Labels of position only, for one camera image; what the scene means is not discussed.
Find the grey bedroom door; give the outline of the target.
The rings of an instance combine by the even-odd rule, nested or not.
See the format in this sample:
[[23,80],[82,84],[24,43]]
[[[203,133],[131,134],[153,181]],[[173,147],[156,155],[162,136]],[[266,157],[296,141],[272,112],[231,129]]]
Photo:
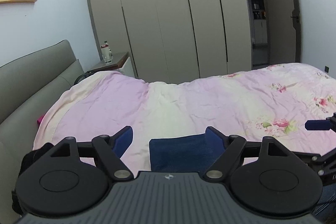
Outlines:
[[299,0],[265,0],[269,63],[301,61],[301,14]]

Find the wooden top nightstand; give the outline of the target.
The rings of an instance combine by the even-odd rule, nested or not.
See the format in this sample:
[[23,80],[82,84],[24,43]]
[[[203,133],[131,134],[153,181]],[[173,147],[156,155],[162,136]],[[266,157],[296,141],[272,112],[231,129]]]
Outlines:
[[87,73],[96,73],[100,71],[116,71],[121,74],[135,78],[133,65],[128,52],[114,53],[112,61],[105,63],[104,60],[94,65]]

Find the operator denim clad leg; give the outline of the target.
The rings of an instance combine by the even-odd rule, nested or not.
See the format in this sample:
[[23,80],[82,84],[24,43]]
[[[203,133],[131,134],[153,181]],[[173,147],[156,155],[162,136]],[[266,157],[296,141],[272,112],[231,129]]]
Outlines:
[[335,184],[323,187],[322,196],[313,214],[322,223],[335,223]]

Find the pink floral bed quilt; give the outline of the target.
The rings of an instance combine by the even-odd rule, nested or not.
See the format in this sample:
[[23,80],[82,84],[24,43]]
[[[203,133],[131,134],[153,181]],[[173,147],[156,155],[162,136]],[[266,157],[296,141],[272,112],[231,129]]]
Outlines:
[[335,79],[302,63],[277,64],[190,83],[147,83],[118,72],[97,72],[64,92],[42,119],[34,149],[67,136],[77,141],[133,129],[122,156],[134,173],[150,169],[151,139],[202,134],[260,141],[270,135],[289,150],[323,155],[335,147],[332,131],[304,124],[335,112]]

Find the grey upholstered headboard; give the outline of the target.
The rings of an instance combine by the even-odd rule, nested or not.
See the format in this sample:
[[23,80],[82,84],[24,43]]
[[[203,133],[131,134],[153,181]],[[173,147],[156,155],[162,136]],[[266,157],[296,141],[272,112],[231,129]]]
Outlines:
[[11,192],[24,155],[33,149],[37,120],[83,72],[67,40],[1,67],[1,223],[19,218]]

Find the beige built-in wardrobe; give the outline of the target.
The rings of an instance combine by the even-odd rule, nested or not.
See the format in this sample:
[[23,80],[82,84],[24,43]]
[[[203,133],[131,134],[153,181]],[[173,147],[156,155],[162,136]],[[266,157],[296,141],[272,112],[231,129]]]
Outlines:
[[129,53],[135,75],[180,84],[248,71],[247,0],[88,0],[98,46]]

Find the blue denim jeans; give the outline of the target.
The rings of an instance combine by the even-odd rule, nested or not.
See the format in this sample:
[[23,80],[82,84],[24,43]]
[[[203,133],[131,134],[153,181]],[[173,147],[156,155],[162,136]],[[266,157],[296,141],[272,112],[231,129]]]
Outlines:
[[222,139],[207,134],[152,139],[149,142],[153,172],[205,173],[223,152]]

